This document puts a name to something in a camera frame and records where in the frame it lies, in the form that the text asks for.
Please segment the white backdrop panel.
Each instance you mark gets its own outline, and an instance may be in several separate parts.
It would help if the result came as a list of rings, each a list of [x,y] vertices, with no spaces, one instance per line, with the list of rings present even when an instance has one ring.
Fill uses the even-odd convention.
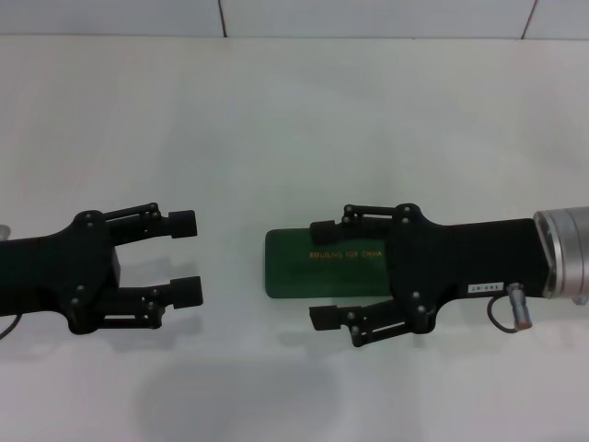
[[[220,0],[236,38],[518,39],[535,0]]]
[[[524,38],[589,41],[589,0],[537,0]]]
[[[0,34],[222,37],[217,0],[0,0]]]

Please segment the green glasses case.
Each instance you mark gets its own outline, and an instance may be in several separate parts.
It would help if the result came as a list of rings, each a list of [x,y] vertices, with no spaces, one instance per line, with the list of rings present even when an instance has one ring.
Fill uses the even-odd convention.
[[[384,245],[357,239],[316,246],[307,228],[271,230],[264,286],[274,299],[388,297]]]

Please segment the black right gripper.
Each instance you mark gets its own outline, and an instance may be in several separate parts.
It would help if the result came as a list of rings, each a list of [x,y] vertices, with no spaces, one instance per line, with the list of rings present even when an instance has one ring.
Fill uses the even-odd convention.
[[[431,332],[439,309],[448,302],[496,295],[513,283],[540,297],[549,276],[530,218],[444,226],[428,220],[415,204],[346,204],[340,223],[314,222],[309,232],[314,245],[387,238],[392,300],[309,309],[316,331],[346,327],[354,347]]]

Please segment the silver right gripper post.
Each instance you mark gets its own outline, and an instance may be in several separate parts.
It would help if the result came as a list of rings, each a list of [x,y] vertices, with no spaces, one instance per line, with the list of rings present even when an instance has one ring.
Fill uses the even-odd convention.
[[[530,329],[532,327],[532,320],[526,304],[524,286],[520,283],[509,284],[506,293],[512,306],[514,329],[517,332]]]

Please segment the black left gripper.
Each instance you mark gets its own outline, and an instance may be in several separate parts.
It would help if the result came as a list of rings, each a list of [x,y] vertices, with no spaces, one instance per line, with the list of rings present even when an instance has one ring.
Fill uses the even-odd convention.
[[[157,203],[102,214],[83,212],[63,230],[0,243],[0,318],[54,312],[74,334],[97,329],[158,329],[166,307],[203,303],[200,276],[166,285],[119,287],[115,246],[198,234],[193,210],[164,216]]]

